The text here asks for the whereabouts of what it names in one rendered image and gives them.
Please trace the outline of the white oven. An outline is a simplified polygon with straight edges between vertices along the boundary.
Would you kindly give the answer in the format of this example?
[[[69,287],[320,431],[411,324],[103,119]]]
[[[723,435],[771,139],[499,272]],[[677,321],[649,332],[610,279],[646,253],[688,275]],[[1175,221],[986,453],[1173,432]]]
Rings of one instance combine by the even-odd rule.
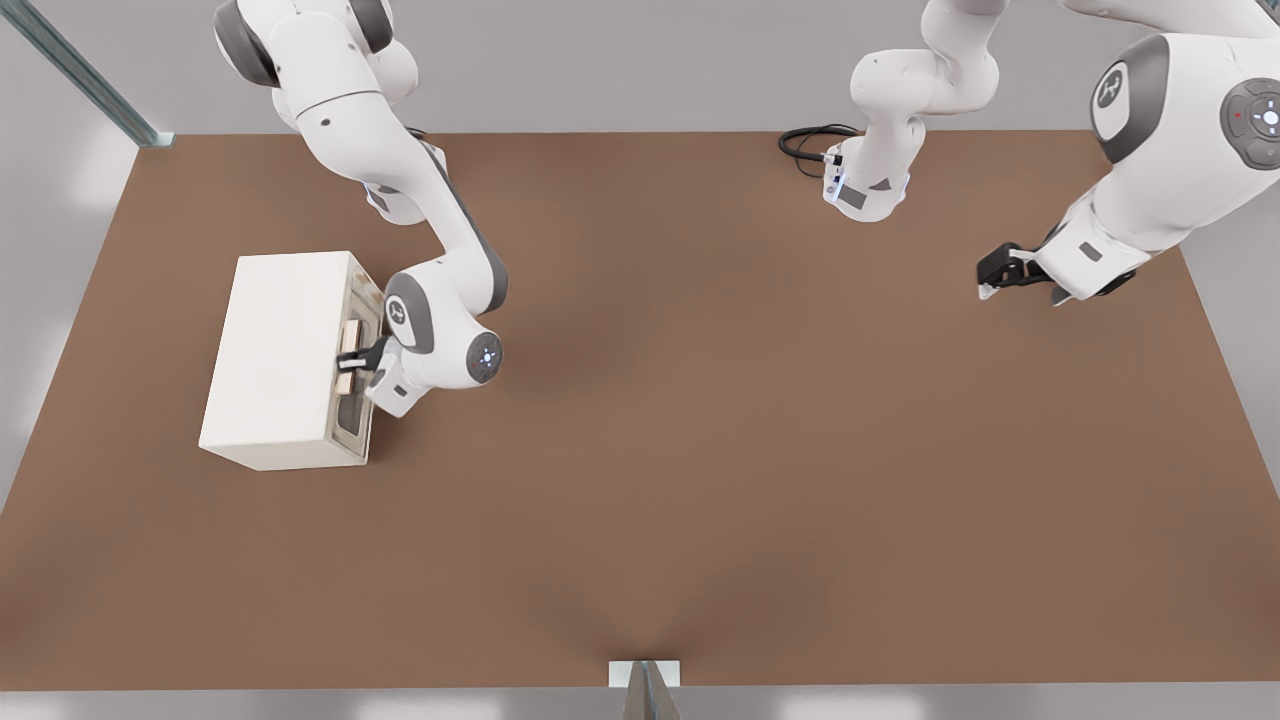
[[[201,448],[256,471],[367,461],[358,462],[329,432],[339,325],[355,269],[365,272],[347,251],[239,258]]]

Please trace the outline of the pale oven door handle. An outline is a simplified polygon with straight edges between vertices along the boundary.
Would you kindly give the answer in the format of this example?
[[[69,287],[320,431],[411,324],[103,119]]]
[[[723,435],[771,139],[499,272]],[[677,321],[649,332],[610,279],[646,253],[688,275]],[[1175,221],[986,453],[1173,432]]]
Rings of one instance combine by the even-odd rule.
[[[346,357],[351,354],[358,352],[360,341],[362,334],[362,322],[360,319],[352,318],[343,323],[340,332],[339,343],[339,357]],[[352,393],[355,386],[355,370],[344,369],[339,366],[334,393],[337,396],[348,396]]]

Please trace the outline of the white oven door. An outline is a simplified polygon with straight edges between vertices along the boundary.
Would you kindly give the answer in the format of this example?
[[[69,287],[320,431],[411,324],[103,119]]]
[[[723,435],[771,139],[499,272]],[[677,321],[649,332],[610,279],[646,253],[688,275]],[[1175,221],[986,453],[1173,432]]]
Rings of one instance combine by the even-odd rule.
[[[367,273],[355,269],[349,275],[349,288],[346,296],[339,331],[348,319],[362,322],[360,348],[366,348],[381,336],[381,291]],[[356,372],[353,391],[348,396],[337,396],[333,386],[330,401],[329,432],[342,448],[351,452],[358,462],[365,462],[369,455],[374,405],[366,396],[370,372]]]

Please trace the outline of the silver frame post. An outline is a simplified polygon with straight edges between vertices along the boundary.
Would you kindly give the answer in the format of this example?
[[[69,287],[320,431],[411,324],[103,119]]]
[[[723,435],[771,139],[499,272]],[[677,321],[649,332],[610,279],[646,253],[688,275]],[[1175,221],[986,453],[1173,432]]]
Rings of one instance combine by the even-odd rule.
[[[614,660],[608,687],[625,688],[621,720],[681,720],[672,688],[681,687],[678,660]]]
[[[0,0],[0,15],[138,147],[175,142],[175,133],[155,129],[29,0]]]

